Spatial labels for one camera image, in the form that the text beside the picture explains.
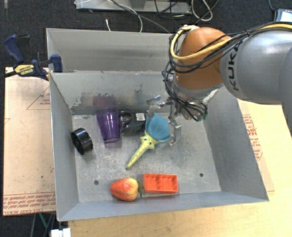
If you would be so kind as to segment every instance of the black tape roll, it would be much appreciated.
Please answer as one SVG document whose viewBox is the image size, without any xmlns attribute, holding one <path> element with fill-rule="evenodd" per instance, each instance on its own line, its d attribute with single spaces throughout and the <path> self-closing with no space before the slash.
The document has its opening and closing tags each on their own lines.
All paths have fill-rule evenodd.
<svg viewBox="0 0 292 237">
<path fill-rule="evenodd" d="M 93 149 L 92 140 L 89 134 L 83 128 L 78 128 L 71 133 L 72 141 L 74 146 L 77 148 L 78 152 L 82 155 L 86 151 Z"/>
</svg>

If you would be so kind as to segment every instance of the black carpet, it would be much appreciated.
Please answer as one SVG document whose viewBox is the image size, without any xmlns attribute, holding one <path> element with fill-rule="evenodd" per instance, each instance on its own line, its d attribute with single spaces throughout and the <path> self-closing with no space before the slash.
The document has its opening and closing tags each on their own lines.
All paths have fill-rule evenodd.
<svg viewBox="0 0 292 237">
<path fill-rule="evenodd" d="M 7 9 L 4 0 L 0 0 L 0 76 L 4 67 L 14 65 L 14 60 L 6 53 L 3 42 L 12 35 L 31 36 L 31 54 L 36 58 L 47 59 L 45 39 L 46 28 L 92 29 L 108 30 L 105 19 L 110 22 L 113 31 L 138 31 L 138 18 L 128 12 L 89 12 L 77 11 L 74 0 L 8 0 Z M 274 8 L 292 9 L 292 0 L 271 0 Z M 268 0 L 219 0 L 213 10 L 211 21 L 199 24 L 219 28 L 225 33 L 240 32 L 273 20 L 273 13 Z M 170 32 L 178 26 L 195 20 L 188 17 L 173 23 L 170 17 L 159 18 L 155 14 L 142 13 L 167 28 Z M 164 31 L 156 25 L 143 20 L 144 32 Z M 4 109 L 4 81 L 0 80 L 0 237 L 29 236 L 33 215 L 21 217 L 2 216 L 2 173 L 3 173 L 3 109 Z M 44 227 L 39 217 L 36 217 L 35 236 L 43 236 Z"/>
</svg>

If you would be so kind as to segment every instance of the orange lego brick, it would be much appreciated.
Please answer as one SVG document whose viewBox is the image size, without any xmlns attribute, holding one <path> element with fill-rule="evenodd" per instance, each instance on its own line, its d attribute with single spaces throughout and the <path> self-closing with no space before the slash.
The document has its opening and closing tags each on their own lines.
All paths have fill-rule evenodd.
<svg viewBox="0 0 292 237">
<path fill-rule="evenodd" d="M 143 186 L 145 193 L 177 193 L 177 175 L 147 173 L 143 176 Z"/>
</svg>

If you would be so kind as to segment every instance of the apple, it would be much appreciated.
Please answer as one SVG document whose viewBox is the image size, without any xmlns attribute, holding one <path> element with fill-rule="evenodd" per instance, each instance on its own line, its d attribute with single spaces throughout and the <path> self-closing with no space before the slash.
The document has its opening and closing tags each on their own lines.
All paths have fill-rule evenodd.
<svg viewBox="0 0 292 237">
<path fill-rule="evenodd" d="M 133 201 L 138 195 L 138 182 L 131 177 L 120 179 L 110 186 L 111 194 L 123 201 Z"/>
</svg>

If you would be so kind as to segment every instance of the bin floor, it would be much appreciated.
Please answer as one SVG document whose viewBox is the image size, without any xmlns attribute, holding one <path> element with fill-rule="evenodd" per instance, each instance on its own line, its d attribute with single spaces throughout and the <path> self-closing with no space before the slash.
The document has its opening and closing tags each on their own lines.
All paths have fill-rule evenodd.
<svg viewBox="0 0 292 237">
<path fill-rule="evenodd" d="M 111 183 L 125 177 L 142 183 L 145 173 L 176 174 L 179 194 L 221 191 L 203 122 L 183 117 L 176 120 L 182 125 L 182 138 L 172 146 L 165 142 L 157 144 L 126 170 L 143 133 L 122 134 L 119 142 L 105 144 L 95 116 L 73 116 L 73 129 L 84 128 L 93 142 L 93 150 L 84 155 L 74 151 L 79 201 L 114 200 L 110 193 Z M 142 197 L 150 196 L 166 194 L 143 194 Z"/>
</svg>

